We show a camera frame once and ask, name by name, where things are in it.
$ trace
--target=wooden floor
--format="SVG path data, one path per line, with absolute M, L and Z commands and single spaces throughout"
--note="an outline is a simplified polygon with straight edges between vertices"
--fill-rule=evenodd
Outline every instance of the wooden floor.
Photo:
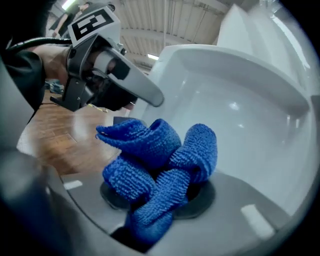
M 91 106 L 71 112 L 51 103 L 46 91 L 43 105 L 24 129 L 17 148 L 54 166 L 60 175 L 101 172 L 119 153 L 95 138 L 96 126 L 111 126 L 125 110 L 102 112 Z

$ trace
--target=ceiling light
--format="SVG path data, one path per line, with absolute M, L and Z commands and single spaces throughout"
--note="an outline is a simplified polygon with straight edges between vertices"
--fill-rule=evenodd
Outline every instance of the ceiling light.
M 68 9 L 76 0 L 66 0 L 65 3 L 62 5 L 62 9 Z
M 154 60 L 156 60 L 156 61 L 159 59 L 159 57 L 154 56 L 154 55 L 152 55 L 152 54 L 148 54 L 148 57 L 149 57 L 150 59 L 154 59 Z

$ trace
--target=ceiling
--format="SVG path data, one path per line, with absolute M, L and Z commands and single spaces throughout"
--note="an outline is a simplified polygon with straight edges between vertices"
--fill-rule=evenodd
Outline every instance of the ceiling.
M 215 45 L 221 21 L 231 5 L 241 6 L 256 1 L 91 0 L 115 6 L 114 13 L 122 28 L 120 42 L 127 50 L 126 57 L 145 72 L 155 63 L 147 54 L 159 56 L 164 46 Z

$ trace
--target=gray surface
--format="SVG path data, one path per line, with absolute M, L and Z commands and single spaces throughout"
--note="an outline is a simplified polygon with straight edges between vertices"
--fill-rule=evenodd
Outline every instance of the gray surface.
M 121 245 L 95 226 L 79 210 L 65 190 L 56 170 L 49 171 L 48 185 L 51 201 L 63 227 L 69 234 L 72 251 L 75 256 L 141 256 Z
M 70 174 L 61 177 L 63 182 L 79 180 L 82 186 L 69 190 L 85 214 L 109 234 L 125 222 L 126 212 L 115 210 L 100 195 L 100 185 L 104 181 L 101 172 L 91 174 Z
M 98 226 L 112 233 L 123 224 L 126 213 L 112 209 L 100 196 L 99 188 L 103 182 L 100 172 L 71 174 L 62 179 L 83 183 L 69 193 Z M 224 255 L 259 243 L 261 240 L 241 213 L 241 208 L 246 205 L 255 204 L 276 230 L 289 221 L 289 216 L 281 208 L 247 183 L 218 172 L 212 175 L 211 181 L 216 192 L 211 207 L 195 219 L 175 220 L 148 255 Z

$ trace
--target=blue microfiber cloth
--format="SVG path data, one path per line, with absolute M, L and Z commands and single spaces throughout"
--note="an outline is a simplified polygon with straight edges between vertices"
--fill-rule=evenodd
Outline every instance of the blue microfiber cloth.
M 97 137 L 122 153 L 103 170 L 109 187 L 133 207 L 125 226 L 141 244 L 153 245 L 169 229 L 173 210 L 188 202 L 189 184 L 208 180 L 217 164 L 217 139 L 204 124 L 192 126 L 183 145 L 164 120 L 149 128 L 132 119 L 96 128 Z

